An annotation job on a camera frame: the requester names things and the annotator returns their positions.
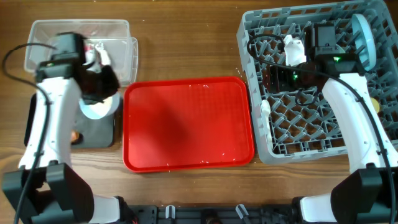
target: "wooden tabletop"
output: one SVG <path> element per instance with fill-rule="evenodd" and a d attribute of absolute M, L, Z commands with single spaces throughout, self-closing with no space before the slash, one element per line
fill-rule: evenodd
<path fill-rule="evenodd" d="M 137 81 L 240 78 L 236 32 L 244 12 L 321 2 L 331 1 L 3 1 L 0 55 L 27 42 L 37 19 L 125 19 L 139 41 Z M 389 7 L 397 9 L 398 4 L 391 1 Z M 11 73 L 31 79 L 23 70 L 24 55 L 24 50 L 17 52 L 8 67 Z M 17 169 L 25 151 L 23 138 L 33 92 L 0 75 L 0 179 L 4 172 Z M 72 163 L 95 194 L 120 195 L 131 205 L 288 203 L 296 196 L 330 192 L 349 174 L 347 156 L 267 166 L 258 155 L 243 167 L 135 174 L 122 162 L 120 142 L 118 137 L 111 148 L 73 150 Z M 0 223 L 10 223 L 13 217 L 14 210 L 1 192 Z"/>

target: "wooden table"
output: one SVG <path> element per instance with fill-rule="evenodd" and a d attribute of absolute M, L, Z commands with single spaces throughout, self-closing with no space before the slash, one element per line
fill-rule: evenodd
<path fill-rule="evenodd" d="M 126 19 L 139 41 L 137 81 L 240 77 L 236 32 L 244 12 L 320 2 L 331 1 L 4 2 L 0 4 L 0 55 L 25 43 L 37 19 Z M 391 9 L 398 6 L 389 4 Z M 31 78 L 23 70 L 24 55 L 24 50 L 17 52 L 8 67 L 13 74 Z M 0 179 L 4 172 L 17 169 L 25 151 L 23 136 L 33 92 L 0 75 Z M 73 168 L 95 194 L 120 195 L 134 205 L 288 203 L 296 196 L 330 192 L 349 174 L 346 156 L 267 166 L 258 155 L 244 167 L 135 174 L 122 162 L 120 142 L 118 138 L 108 149 L 73 150 Z M 10 223 L 13 217 L 14 210 L 1 192 L 0 223 Z"/>

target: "red tray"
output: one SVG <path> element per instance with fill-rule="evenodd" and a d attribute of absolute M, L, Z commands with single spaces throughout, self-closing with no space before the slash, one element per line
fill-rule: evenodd
<path fill-rule="evenodd" d="M 141 82 L 124 94 L 123 161 L 134 172 L 245 165 L 254 155 L 236 77 Z"/>

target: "dish rack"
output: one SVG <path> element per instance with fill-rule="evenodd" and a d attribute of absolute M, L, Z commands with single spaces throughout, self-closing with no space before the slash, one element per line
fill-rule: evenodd
<path fill-rule="evenodd" d="M 332 22 L 336 42 L 345 52 L 356 49 L 351 17 L 362 14 L 371 26 L 376 44 L 376 66 L 365 76 L 371 97 L 380 104 L 379 117 L 393 145 L 398 144 L 398 35 L 386 4 L 381 0 L 358 0 L 309 6 L 284 7 L 248 11 L 243 14 L 236 38 L 243 71 L 246 73 L 251 99 L 251 118 L 260 160 L 265 164 L 282 164 L 346 154 L 337 120 L 322 94 L 310 106 L 295 104 L 294 92 L 272 94 L 262 84 L 267 65 L 254 60 L 246 45 L 258 34 L 303 36 L 304 28 L 312 23 Z M 277 48 L 279 40 L 256 40 L 251 45 L 264 60 L 282 64 L 285 55 Z M 315 88 L 302 92 L 300 101 L 313 100 Z M 261 111 L 262 100 L 271 106 L 268 118 Z"/>

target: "clear plastic container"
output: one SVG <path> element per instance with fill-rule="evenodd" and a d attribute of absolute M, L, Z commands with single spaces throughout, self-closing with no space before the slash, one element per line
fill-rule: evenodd
<path fill-rule="evenodd" d="M 111 59 L 111 66 L 122 86 L 135 82 L 138 67 L 138 43 L 131 37 L 128 21 L 121 19 L 37 20 L 30 30 L 28 42 L 56 46 L 57 34 L 76 32 L 91 42 L 102 42 Z M 51 49 L 32 46 L 26 49 L 24 68 L 34 73 L 37 65 L 51 56 Z"/>

